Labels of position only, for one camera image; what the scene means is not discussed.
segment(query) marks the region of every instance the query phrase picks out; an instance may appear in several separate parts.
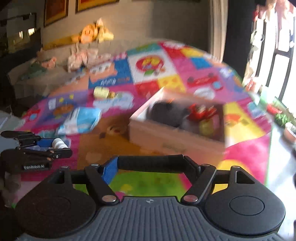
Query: yellow square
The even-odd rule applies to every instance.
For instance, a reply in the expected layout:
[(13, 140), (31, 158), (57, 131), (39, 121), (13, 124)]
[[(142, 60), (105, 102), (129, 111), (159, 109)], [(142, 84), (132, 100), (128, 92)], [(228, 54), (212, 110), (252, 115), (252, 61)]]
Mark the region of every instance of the yellow square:
[(265, 132), (236, 102), (227, 103), (223, 110), (224, 119), (227, 120), (225, 136), (232, 145), (265, 135)]
[(188, 58), (192, 57), (203, 57), (204, 53), (198, 49), (194, 48), (183, 48), (180, 50)]
[(179, 75), (175, 74), (169, 77), (161, 78), (157, 80), (160, 88), (167, 87), (179, 92), (186, 92), (186, 88)]

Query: blue package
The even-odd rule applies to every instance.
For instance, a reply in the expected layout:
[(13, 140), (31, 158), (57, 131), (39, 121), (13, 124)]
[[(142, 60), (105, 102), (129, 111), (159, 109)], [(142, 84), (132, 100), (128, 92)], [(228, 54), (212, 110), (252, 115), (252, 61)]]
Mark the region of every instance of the blue package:
[(98, 124), (101, 114), (102, 112), (98, 108), (78, 107), (57, 128), (56, 134), (73, 135), (90, 132)]

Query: flower pot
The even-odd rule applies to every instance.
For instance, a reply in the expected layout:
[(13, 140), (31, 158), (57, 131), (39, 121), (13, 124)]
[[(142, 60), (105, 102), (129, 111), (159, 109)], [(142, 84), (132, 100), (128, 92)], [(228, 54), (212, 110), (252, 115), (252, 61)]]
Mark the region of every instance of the flower pot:
[(284, 137), (291, 143), (296, 143), (296, 135), (293, 133), (293, 131), (291, 130), (293, 127), (293, 124), (288, 122), (286, 123), (286, 127), (284, 130)]

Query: black clamp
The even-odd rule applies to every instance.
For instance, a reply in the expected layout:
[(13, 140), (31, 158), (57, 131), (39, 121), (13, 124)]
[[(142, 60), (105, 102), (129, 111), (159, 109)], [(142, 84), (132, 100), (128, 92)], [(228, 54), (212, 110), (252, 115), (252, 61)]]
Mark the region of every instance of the black clamp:
[(14, 149), (6, 149), (1, 152), (0, 169), (2, 173), (17, 174), (21, 172), (49, 170), (53, 160), (72, 156), (72, 150), (69, 148), (48, 149), (47, 151), (27, 149), (27, 147), (32, 146), (50, 148), (54, 141), (54, 138), (43, 138), (36, 136), (32, 132), (3, 131), (0, 137), (4, 138), (4, 141), (5, 139), (15, 140), (15, 146), (17, 146), (14, 146)]

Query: green plant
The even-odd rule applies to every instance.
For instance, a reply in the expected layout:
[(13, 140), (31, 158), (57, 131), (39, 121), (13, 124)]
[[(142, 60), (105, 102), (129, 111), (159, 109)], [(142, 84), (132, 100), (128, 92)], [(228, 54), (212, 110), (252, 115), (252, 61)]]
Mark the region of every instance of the green plant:
[(290, 122), (289, 118), (285, 113), (276, 114), (274, 122), (280, 127), (285, 127), (286, 123)]

